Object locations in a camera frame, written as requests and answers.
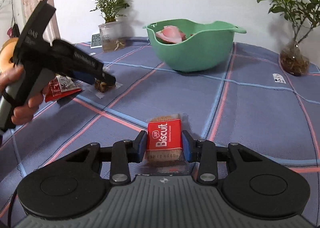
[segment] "digital clock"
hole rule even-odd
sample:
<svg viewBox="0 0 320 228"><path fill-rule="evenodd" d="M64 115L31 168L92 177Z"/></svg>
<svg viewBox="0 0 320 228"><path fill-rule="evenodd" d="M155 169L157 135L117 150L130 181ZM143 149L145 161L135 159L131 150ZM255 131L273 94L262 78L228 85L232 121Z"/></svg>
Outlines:
<svg viewBox="0 0 320 228"><path fill-rule="evenodd" d="M91 46L90 48L102 47L100 33L95 33L91 35Z"/></svg>

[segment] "green plastic basket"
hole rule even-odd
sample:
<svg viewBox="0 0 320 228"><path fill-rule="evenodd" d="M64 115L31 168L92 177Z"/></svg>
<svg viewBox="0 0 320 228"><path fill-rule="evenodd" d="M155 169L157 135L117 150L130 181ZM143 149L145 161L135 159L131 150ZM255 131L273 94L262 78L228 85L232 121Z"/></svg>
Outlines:
<svg viewBox="0 0 320 228"><path fill-rule="evenodd" d="M187 40L165 44L155 33L164 26L177 26L186 34ZM175 19L149 24L147 29L150 44L158 58L172 69L194 72L212 68L228 57L235 32L247 33L239 26L222 21L200 24L187 19Z"/></svg>

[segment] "donut-shaped object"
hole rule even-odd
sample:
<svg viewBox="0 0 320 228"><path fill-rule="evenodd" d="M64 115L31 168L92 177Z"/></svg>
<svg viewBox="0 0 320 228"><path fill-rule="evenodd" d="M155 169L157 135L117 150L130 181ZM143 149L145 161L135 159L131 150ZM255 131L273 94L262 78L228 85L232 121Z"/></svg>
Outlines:
<svg viewBox="0 0 320 228"><path fill-rule="evenodd" d="M13 68L13 63L10 59L13 56L13 51L18 42L18 38L11 38L7 40L0 50L0 72Z"/></svg>

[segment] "pink package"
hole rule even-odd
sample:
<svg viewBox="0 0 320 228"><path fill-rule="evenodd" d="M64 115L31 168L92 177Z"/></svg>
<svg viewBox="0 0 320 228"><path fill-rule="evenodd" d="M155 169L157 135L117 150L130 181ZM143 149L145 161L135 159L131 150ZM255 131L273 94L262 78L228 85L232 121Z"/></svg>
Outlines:
<svg viewBox="0 0 320 228"><path fill-rule="evenodd" d="M179 43L186 39L186 35L173 25L165 26L163 30L157 31L156 37L169 43Z"/></svg>

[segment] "hanging pink object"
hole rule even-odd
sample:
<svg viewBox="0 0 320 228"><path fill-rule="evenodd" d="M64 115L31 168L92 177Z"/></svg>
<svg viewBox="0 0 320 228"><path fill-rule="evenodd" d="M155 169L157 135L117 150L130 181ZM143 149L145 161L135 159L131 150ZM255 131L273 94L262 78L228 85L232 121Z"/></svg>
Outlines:
<svg viewBox="0 0 320 228"><path fill-rule="evenodd" d="M186 35L176 26L165 26L163 30L156 32L156 37L169 43L179 43L186 39Z"/></svg>
<svg viewBox="0 0 320 228"><path fill-rule="evenodd" d="M9 38L12 38L12 28L10 28L10 29L7 31L7 35L9 36Z"/></svg>

